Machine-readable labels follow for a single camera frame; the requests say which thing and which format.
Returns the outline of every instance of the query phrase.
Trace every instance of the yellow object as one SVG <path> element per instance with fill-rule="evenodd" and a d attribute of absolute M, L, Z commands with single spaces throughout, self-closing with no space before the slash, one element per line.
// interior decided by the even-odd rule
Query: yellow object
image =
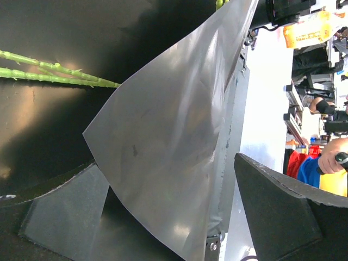
<path fill-rule="evenodd" d="M 319 189 L 346 197 L 347 172 L 341 170 L 333 174 L 320 175 Z"/>
<path fill-rule="evenodd" d="M 284 27 L 287 47 L 300 49 L 326 42 L 345 24 L 345 21 L 345 15 L 328 11 L 304 16 L 298 23 Z"/>

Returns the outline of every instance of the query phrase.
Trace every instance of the black machine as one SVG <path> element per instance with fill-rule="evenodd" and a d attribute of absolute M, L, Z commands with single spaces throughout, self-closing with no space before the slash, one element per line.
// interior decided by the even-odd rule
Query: black machine
<path fill-rule="evenodd" d="M 271 23 L 273 26 L 286 26 L 296 23 L 303 15 L 311 13 L 316 0 L 261 0 L 258 3 L 251 29 Z"/>
<path fill-rule="evenodd" d="M 348 133 L 348 121 L 333 121 L 332 116 L 329 116 L 324 124 L 324 130 L 327 135 L 331 135 L 332 133 L 345 135 Z"/>

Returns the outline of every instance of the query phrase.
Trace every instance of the screw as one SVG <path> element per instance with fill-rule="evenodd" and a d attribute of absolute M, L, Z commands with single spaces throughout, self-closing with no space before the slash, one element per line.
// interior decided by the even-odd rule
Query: screw
<path fill-rule="evenodd" d="M 210 251 L 215 251 L 217 248 L 217 245 L 215 245 L 214 243 L 210 244 Z"/>

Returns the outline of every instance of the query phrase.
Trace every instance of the aluminum sheet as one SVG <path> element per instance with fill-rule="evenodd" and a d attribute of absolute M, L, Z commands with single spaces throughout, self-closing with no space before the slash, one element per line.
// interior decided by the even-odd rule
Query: aluminum sheet
<path fill-rule="evenodd" d="M 289 108 L 284 86 L 291 82 L 292 59 L 293 50 L 286 48 L 282 28 L 275 32 L 259 31 L 256 49 L 248 52 L 250 78 L 245 87 L 247 91 L 236 97 L 236 100 L 245 101 L 245 106 L 234 111 L 243 115 L 240 119 L 243 126 L 234 125 L 232 129 L 232 133 L 241 129 L 241 135 L 234 136 L 240 147 L 230 154 L 231 161 L 234 161 L 235 153 L 240 152 L 282 172 L 287 136 L 283 114 Z M 221 260 L 239 261 L 253 250 L 253 242 L 238 184 L 235 184 L 234 191 L 225 191 L 229 197 L 233 195 L 233 205 L 226 255 Z"/>
<path fill-rule="evenodd" d="M 125 81 L 84 132 L 123 205 L 185 260 L 204 259 L 225 90 L 256 4 L 230 1 Z"/>

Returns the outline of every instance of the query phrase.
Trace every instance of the bamboo stalk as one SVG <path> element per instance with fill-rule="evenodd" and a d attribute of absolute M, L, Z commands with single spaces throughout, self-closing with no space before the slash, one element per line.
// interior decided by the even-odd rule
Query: bamboo stalk
<path fill-rule="evenodd" d="M 46 75 L 46 74 L 37 74 L 32 72 L 11 70 L 7 68 L 0 68 L 0 77 L 13 78 L 15 80 L 24 79 L 24 80 L 39 80 L 41 82 L 77 84 L 77 85 L 86 85 L 91 87 L 117 88 L 120 86 L 118 83 L 113 83 L 113 82 L 111 83 L 93 82 L 90 80 L 64 78 L 64 77 L 52 76 L 52 75 Z"/>
<path fill-rule="evenodd" d="M 23 63 L 23 64 L 38 66 L 39 68 L 44 69 L 44 70 L 51 70 L 51 71 L 55 71 L 55 72 L 69 74 L 69 75 L 72 75 L 74 77 L 88 80 L 91 82 L 98 82 L 98 83 L 100 83 L 100 85 L 107 85 L 107 86 L 119 85 L 119 84 L 111 82 L 109 80 L 105 80 L 102 78 L 98 78 L 98 77 L 89 75 L 87 73 L 80 72 L 80 70 L 70 70 L 68 68 L 61 66 L 59 63 L 55 63 L 55 64 L 45 63 L 43 61 L 38 61 L 36 59 L 32 59 L 29 57 L 25 57 L 25 56 L 10 53 L 10 52 L 4 52 L 1 50 L 0 50 L 0 58 L 12 60 L 12 61 L 15 61 L 16 63 L 19 63 L 19 64 Z"/>
<path fill-rule="evenodd" d="M 216 0 L 216 10 L 219 10 L 223 6 L 223 0 Z"/>

